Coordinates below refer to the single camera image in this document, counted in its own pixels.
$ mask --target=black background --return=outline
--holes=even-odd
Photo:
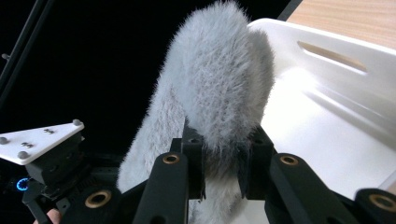
[[[167,47],[195,9],[214,1],[58,0],[14,74],[0,133],[80,119],[93,158],[117,165],[149,106]],[[239,1],[251,21],[276,19],[287,0]],[[0,54],[10,54],[34,0],[0,1]],[[6,60],[0,61],[0,71]],[[5,187],[23,167],[0,161],[0,222],[32,223],[21,193]]]

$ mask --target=screw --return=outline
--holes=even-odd
[[[50,130],[50,129],[44,129],[44,133],[53,134],[54,131],[53,131],[53,130]]]
[[[79,126],[82,124],[82,122],[79,119],[73,119],[73,124]]]
[[[29,153],[27,153],[25,151],[18,152],[18,158],[20,158],[21,160],[24,160],[24,159],[26,159],[28,157],[29,157]]]
[[[1,57],[3,58],[3,59],[6,59],[7,61],[9,60],[9,58],[11,58],[11,56],[9,56],[8,54],[2,54],[1,55]]]
[[[21,146],[23,146],[23,147],[27,147],[27,148],[31,148],[31,147],[33,147],[33,145],[32,145],[32,144],[29,144],[29,143],[27,143],[27,142],[21,143]]]
[[[5,137],[0,137],[0,145],[5,145],[8,143],[8,140]]]

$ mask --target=white bracket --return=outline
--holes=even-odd
[[[0,133],[0,158],[26,165],[82,129],[84,123],[74,119],[71,123],[56,126]]]

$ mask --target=brass insert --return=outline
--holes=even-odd
[[[369,199],[373,204],[375,204],[375,206],[379,208],[382,208],[389,212],[396,212],[396,202],[384,195],[371,194],[369,196]]]
[[[101,189],[91,194],[87,200],[85,200],[85,206],[89,208],[98,208],[107,204],[111,199],[111,191],[107,189]]]
[[[180,158],[176,154],[171,154],[168,156],[163,157],[163,162],[166,164],[175,164],[180,161]]]
[[[282,156],[280,160],[287,165],[297,165],[298,161],[292,156]]]

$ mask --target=gray fur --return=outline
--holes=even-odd
[[[236,147],[248,147],[261,123],[274,85],[273,59],[266,34],[249,31],[235,2],[194,11],[170,45],[148,113],[120,166],[121,192],[149,178],[187,117],[209,148],[206,199],[190,201],[189,223],[230,223],[243,208]]]

